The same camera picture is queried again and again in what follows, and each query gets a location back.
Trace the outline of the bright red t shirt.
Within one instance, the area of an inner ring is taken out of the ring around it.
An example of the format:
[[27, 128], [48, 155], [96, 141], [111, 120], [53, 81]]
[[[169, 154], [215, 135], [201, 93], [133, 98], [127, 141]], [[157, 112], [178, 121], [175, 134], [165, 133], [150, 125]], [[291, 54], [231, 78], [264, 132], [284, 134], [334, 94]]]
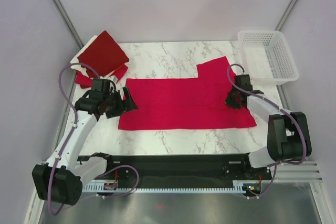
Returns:
[[257, 123], [247, 109], [225, 104], [235, 74], [226, 57], [197, 65], [196, 78], [126, 80], [138, 110], [120, 116], [118, 128], [137, 130], [245, 129]]

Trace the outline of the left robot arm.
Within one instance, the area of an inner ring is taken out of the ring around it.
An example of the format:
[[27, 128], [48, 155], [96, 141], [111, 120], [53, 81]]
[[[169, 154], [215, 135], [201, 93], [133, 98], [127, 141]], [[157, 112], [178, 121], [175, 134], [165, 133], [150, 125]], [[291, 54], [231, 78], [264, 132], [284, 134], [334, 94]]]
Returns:
[[91, 89], [75, 104], [74, 119], [66, 135], [44, 164], [37, 164], [32, 177], [39, 199], [75, 205], [82, 189], [93, 179], [111, 178], [115, 173], [112, 156], [94, 153], [84, 164], [77, 163], [83, 145], [101, 116], [108, 119], [138, 109], [128, 87], [117, 90], [108, 79], [94, 79]]

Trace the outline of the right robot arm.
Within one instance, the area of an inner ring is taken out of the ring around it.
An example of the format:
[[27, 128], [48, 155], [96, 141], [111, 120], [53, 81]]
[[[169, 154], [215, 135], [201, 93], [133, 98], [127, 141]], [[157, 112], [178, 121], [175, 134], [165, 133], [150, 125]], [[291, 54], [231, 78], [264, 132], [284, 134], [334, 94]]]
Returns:
[[312, 153], [307, 117], [302, 112], [282, 109], [270, 101], [263, 92], [254, 90], [247, 74], [228, 78], [233, 85], [225, 104], [233, 109], [246, 108], [266, 123], [266, 146], [248, 154], [248, 161], [240, 166], [248, 179], [259, 173], [259, 168], [282, 162], [301, 164]]

